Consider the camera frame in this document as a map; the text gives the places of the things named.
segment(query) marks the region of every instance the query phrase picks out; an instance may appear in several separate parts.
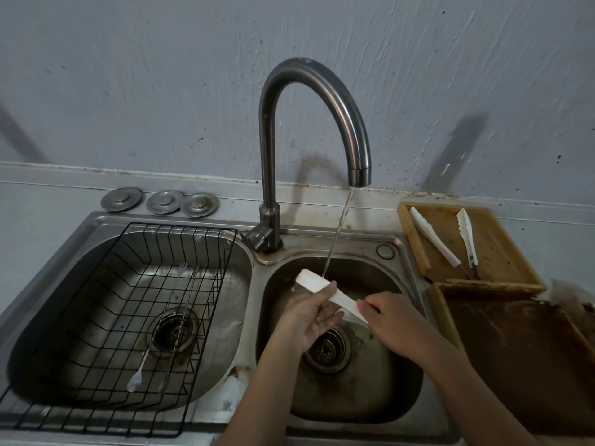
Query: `faucet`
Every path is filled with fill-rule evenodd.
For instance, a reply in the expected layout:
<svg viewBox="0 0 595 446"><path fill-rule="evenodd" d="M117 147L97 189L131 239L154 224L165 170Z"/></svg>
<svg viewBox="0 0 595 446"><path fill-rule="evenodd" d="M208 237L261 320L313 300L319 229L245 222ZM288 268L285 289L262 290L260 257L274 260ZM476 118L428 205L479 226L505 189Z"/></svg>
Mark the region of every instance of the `faucet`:
<svg viewBox="0 0 595 446"><path fill-rule="evenodd" d="M281 243L281 207L275 196L275 111L285 87L301 82L323 99L333 114L347 155L349 186L362 188L371 182L370 149L364 120L355 101L331 70L307 58L281 62L268 76L262 88L258 123L261 142L262 195L260 223L246 235L245 242L256 251L272 253Z"/></svg>

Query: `drain strainer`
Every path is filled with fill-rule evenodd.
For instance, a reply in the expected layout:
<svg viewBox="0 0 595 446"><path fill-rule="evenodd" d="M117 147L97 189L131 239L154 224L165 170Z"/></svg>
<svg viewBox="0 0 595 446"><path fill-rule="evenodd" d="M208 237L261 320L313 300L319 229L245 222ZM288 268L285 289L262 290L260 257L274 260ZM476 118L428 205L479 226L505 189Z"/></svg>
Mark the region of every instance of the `drain strainer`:
<svg viewBox="0 0 595 446"><path fill-rule="evenodd" d="M304 356L315 370L332 374L347 366L351 358L351 343L345 330L337 325L320 335Z"/></svg>
<svg viewBox="0 0 595 446"><path fill-rule="evenodd" d="M146 336L147 346L151 344L151 350L160 355L168 357L174 352L175 342L178 341L177 352L182 352L192 345L198 331L198 318L194 312L183 308L171 308L167 310L161 319L157 317Z"/></svg>

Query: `sink strainer basket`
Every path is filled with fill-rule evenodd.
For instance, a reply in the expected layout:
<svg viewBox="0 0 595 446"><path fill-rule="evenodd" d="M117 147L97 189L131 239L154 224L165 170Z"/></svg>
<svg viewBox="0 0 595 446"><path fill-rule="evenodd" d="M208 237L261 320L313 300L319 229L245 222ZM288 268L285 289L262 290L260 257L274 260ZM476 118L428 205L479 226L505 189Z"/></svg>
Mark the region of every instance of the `sink strainer basket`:
<svg viewBox="0 0 595 446"><path fill-rule="evenodd" d="M41 339L14 348L0 427L179 435L237 234L133 223L82 257L39 310L55 313Z"/></svg>

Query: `wooden tray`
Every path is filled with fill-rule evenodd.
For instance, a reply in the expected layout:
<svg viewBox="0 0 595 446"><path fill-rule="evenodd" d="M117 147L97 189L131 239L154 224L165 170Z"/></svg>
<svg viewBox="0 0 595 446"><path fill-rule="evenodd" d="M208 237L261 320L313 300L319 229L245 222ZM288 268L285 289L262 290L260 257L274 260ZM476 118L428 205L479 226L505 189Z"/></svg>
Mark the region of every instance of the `wooden tray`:
<svg viewBox="0 0 595 446"><path fill-rule="evenodd" d="M442 242L461 260L461 266L472 275L456 218L459 210L465 208L473 227L481 280L469 280L463 269L453 268L438 249L418 232L409 214L411 207L415 207L425 217ZM420 273L432 282L494 289L523 288L534 294L546 290L546 285L490 209L403 202L399 205L398 213Z"/></svg>
<svg viewBox="0 0 595 446"><path fill-rule="evenodd" d="M433 285L442 334L535 435L595 436L595 350L529 292Z"/></svg>

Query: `running water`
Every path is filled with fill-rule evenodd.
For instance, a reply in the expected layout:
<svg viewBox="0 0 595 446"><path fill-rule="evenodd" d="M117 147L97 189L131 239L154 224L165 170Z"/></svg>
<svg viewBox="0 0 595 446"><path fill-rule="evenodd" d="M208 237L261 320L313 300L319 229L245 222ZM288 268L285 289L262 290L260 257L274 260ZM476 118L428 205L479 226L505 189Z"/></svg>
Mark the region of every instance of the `running water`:
<svg viewBox="0 0 595 446"><path fill-rule="evenodd" d="M333 254L333 248L334 248L335 243L337 242L338 234L341 232L341 228L343 228L343 223L345 222L345 218L347 217L347 213L349 212L349 208L351 206L351 199L353 198L353 194L355 194L358 191L359 191L359 188L351 188L351 191L349 192L349 196L347 197L347 201L345 202L345 206L343 207L343 213L341 213L341 218L338 221L338 227L337 227L337 231L335 232L335 238L331 242L331 248L328 249L327 262L324 263L323 277L327 273L328 265L331 262L331 255Z"/></svg>

